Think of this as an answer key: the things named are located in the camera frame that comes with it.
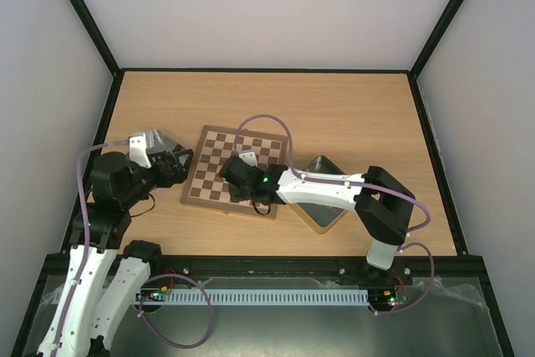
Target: wooden chessboard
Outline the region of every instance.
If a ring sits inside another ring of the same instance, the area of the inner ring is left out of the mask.
[[[223,212],[237,212],[255,217],[274,218],[277,205],[268,207],[257,204],[259,215],[250,201],[232,202],[228,184],[217,175],[232,152],[236,130],[205,125],[191,163],[181,202],[197,207],[208,207]],[[284,163],[288,140],[283,135],[244,130],[237,141],[238,150],[253,150],[258,167],[265,170],[273,163]]]

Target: purple cable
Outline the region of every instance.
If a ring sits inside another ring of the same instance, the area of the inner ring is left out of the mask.
[[[304,181],[309,181],[311,183],[319,183],[319,184],[335,184],[335,185],[340,185],[340,186],[344,186],[345,185],[345,182],[341,181],[341,180],[318,179],[318,178],[312,178],[312,177],[304,177],[304,179],[303,179],[301,177],[301,175],[295,169],[294,164],[293,164],[292,134],[290,133],[290,129],[288,128],[288,126],[282,120],[280,120],[277,116],[273,116],[273,115],[254,115],[254,116],[249,117],[248,119],[245,119],[238,126],[237,131],[236,131],[236,137],[234,138],[234,144],[232,146],[232,149],[233,149],[234,153],[237,153],[237,139],[238,139],[239,135],[242,133],[243,126],[246,125],[251,120],[256,120],[256,119],[261,119],[261,118],[275,120],[276,122],[278,122],[284,128],[284,131],[286,131],[286,136],[288,137],[288,162],[289,162],[288,164],[290,166],[290,171],[292,171],[293,175],[296,176],[299,180],[304,180]],[[431,221],[431,213],[430,213],[429,209],[427,209],[427,207],[424,204],[422,204],[421,202],[417,201],[414,198],[411,198],[410,196],[407,196],[407,195],[403,194],[402,192],[394,191],[394,190],[391,190],[390,188],[387,188],[387,187],[376,186],[375,184],[363,183],[361,181],[350,181],[349,185],[350,186],[359,186],[359,187],[363,187],[363,188],[369,188],[370,190],[383,192],[385,194],[390,194],[392,196],[397,196],[398,198],[400,198],[400,199],[402,199],[404,201],[410,202],[411,204],[419,207],[425,213],[425,220],[422,223],[419,223],[418,225],[415,225],[413,227],[409,227],[407,229],[407,232],[413,232],[414,230],[418,230],[418,229],[421,229],[422,227],[426,227],[429,224],[429,222]]]
[[[138,317],[141,317],[141,319],[143,319],[143,322],[145,322],[145,324],[149,327],[149,329],[152,331],[152,333],[158,339],[162,340],[164,343],[167,343],[169,346],[177,347],[178,349],[194,349],[195,347],[200,346],[201,344],[203,344],[204,342],[206,342],[208,340],[208,338],[210,337],[211,333],[213,332],[215,324],[216,324],[216,321],[214,319],[214,310],[213,310],[213,307],[211,306],[211,302],[210,302],[210,296],[208,296],[208,293],[206,292],[206,290],[204,288],[202,288],[202,286],[199,283],[197,283],[196,281],[194,281],[191,278],[188,278],[187,276],[178,275],[176,273],[166,273],[166,274],[163,274],[163,275],[154,276],[153,278],[150,278],[149,280],[147,280],[144,284],[147,284],[147,283],[150,283],[150,282],[154,282],[155,280],[163,279],[163,278],[178,278],[178,279],[182,279],[182,280],[185,280],[186,282],[192,284],[193,286],[195,286],[199,290],[201,290],[201,293],[202,293],[202,295],[204,296],[204,298],[206,300],[206,305],[208,306],[208,314],[210,315],[210,321],[208,322],[208,328],[206,329],[206,332],[202,336],[201,340],[199,340],[198,342],[195,342],[194,344],[180,344],[180,343],[175,343],[172,340],[169,340],[168,338],[166,338],[163,334],[158,332],[158,329],[156,329],[154,326],[152,326],[152,324],[150,323],[148,318],[145,316],[145,312],[143,311],[143,302],[145,300],[143,298],[141,299],[140,305],[138,307],[138,311],[140,312]]]
[[[128,141],[115,141],[115,142],[107,142],[105,144],[99,144],[99,145],[93,145],[89,147],[87,150],[84,150],[78,157],[78,161],[76,163],[76,181],[78,184],[78,196],[80,199],[80,209],[82,210],[82,219],[84,221],[84,254],[82,255],[82,261],[80,262],[80,266],[78,270],[76,271],[76,274],[74,275],[74,280],[78,282],[80,278],[82,277],[82,272],[84,271],[85,264],[87,263],[87,259],[89,256],[89,215],[87,213],[87,202],[85,199],[85,193],[84,193],[84,179],[82,176],[82,165],[84,163],[84,157],[91,153],[94,150],[99,150],[101,148],[105,148],[106,146],[115,146],[115,145],[127,145]],[[59,341],[61,339],[61,331],[64,328],[65,320],[67,318],[67,312],[69,311],[69,307],[71,302],[73,301],[74,292],[76,291],[76,286],[71,285],[69,292],[67,293],[67,298],[65,299],[65,304],[63,309],[61,310],[61,314],[59,315],[58,320],[58,328],[56,328],[56,335],[53,338],[54,344],[59,344]],[[55,355],[58,353],[58,349],[55,349],[50,354],[50,357],[55,357]]]
[[[375,314],[378,314],[378,315],[394,315],[394,314],[397,314],[397,313],[403,313],[405,311],[408,311],[409,309],[413,309],[416,305],[421,303],[422,300],[425,298],[425,296],[430,292],[431,287],[433,286],[433,279],[435,278],[435,262],[433,261],[433,256],[431,255],[431,250],[429,248],[427,248],[427,246],[425,246],[421,242],[410,242],[406,246],[401,247],[400,251],[403,251],[406,248],[409,248],[409,247],[412,247],[412,246],[420,246],[420,247],[422,247],[425,250],[425,252],[427,252],[427,255],[429,256],[429,262],[430,262],[430,265],[431,265],[431,276],[429,278],[429,284],[427,284],[427,288],[425,288],[424,293],[414,303],[409,304],[409,305],[407,305],[406,307],[404,307],[402,309],[394,309],[392,311],[379,312],[379,311],[376,311],[374,309],[374,307],[370,304],[369,305],[369,309],[371,309]]]

